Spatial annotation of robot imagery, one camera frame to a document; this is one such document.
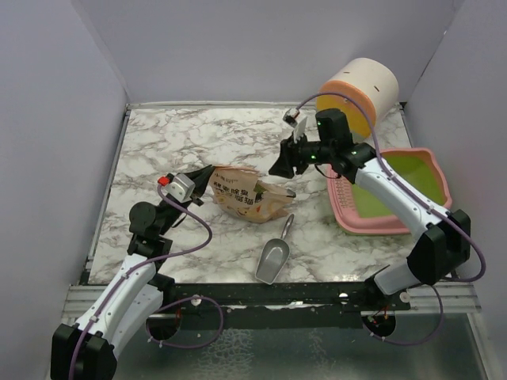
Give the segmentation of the pink cat litter bag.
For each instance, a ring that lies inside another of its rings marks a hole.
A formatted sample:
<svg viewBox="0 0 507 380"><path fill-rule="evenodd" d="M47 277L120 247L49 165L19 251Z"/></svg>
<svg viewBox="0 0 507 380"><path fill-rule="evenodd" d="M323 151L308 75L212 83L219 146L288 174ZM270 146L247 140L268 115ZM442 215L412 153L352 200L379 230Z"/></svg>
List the pink cat litter bag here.
<svg viewBox="0 0 507 380"><path fill-rule="evenodd" d="M217 165L208 184L223 211L248 222L284 217L295 199L292 190L262 181L258 170L245 166Z"/></svg>

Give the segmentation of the grey metal litter scoop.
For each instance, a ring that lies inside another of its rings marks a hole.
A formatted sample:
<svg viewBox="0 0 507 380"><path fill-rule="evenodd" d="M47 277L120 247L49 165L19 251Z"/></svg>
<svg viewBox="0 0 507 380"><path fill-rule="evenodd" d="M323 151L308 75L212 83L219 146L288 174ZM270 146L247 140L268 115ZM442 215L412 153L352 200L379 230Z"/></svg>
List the grey metal litter scoop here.
<svg viewBox="0 0 507 380"><path fill-rule="evenodd" d="M255 272L255 279L258 281L273 285L287 263L291 249L286 239L294 222L294 217L293 214L288 216L280 237L270 239L265 243Z"/></svg>

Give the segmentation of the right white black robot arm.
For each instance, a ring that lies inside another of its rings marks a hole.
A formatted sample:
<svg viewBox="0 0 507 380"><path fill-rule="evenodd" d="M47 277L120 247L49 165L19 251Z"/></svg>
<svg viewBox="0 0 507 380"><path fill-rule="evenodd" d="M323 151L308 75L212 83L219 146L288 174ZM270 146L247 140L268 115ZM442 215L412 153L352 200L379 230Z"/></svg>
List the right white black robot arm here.
<svg viewBox="0 0 507 380"><path fill-rule="evenodd" d="M389 304L393 294L416 285L433 285L470 257L471 220L463 211L451 213L421 194L399 176L365 142L354 142L346 115L330 108L315 115L319 139L308 140L307 120L297 108L283 121L292 127L280 143L280 156L269 170L272 176L293 178L309 165L329 165L339 176L370 192L412 234L415 245L409 256L372 275L364 289L365 303L374 310Z"/></svg>

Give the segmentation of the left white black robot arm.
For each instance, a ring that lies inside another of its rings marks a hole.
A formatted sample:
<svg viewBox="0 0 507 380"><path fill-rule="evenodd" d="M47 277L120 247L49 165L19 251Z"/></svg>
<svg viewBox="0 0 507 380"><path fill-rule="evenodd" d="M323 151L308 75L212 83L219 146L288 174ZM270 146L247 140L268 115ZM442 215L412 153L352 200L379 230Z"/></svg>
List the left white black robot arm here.
<svg viewBox="0 0 507 380"><path fill-rule="evenodd" d="M61 324L51 341L52 379L111 379L120 354L140 326L155 311L170 310L175 294L173 280L160 275L162 264L174 254L165 233L181 215L198 223L189 211L202 205L215 166L189 173L168 174L158 180L158 204L136 203L129 211L132 238L128 254L111 283L94 304L73 324Z"/></svg>

